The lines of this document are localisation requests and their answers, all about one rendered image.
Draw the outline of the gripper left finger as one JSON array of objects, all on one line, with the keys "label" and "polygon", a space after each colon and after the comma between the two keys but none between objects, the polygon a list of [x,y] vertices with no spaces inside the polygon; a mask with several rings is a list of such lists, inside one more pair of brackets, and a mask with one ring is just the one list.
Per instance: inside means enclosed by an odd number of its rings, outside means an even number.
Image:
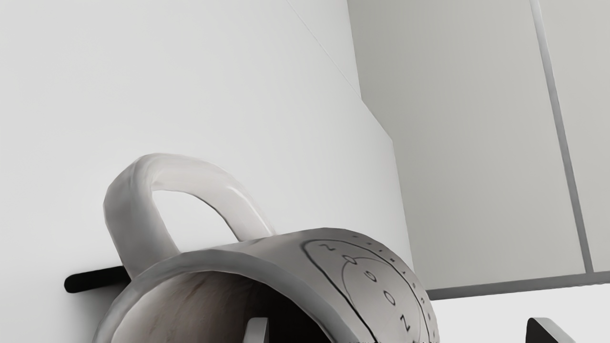
[{"label": "gripper left finger", "polygon": [[268,318],[251,318],[244,332],[243,343],[269,343]]}]

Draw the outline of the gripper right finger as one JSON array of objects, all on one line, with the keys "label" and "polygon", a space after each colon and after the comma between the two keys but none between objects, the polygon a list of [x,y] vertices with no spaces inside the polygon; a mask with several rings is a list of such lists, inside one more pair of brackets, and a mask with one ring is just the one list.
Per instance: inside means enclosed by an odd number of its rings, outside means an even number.
[{"label": "gripper right finger", "polygon": [[526,343],[576,343],[557,323],[549,318],[529,318]]}]

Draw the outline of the white mug with round print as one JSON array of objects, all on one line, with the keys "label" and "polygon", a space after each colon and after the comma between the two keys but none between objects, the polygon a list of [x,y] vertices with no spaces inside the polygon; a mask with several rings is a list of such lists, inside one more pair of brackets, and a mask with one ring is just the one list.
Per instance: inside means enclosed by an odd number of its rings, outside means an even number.
[{"label": "white mug with round print", "polygon": [[[237,243],[179,251],[159,190],[205,202]],[[243,343],[254,317],[268,318],[269,343],[440,343],[425,288],[392,250],[340,228],[276,234],[213,163],[144,155],[109,185],[104,217],[131,282],[92,343]]]}]

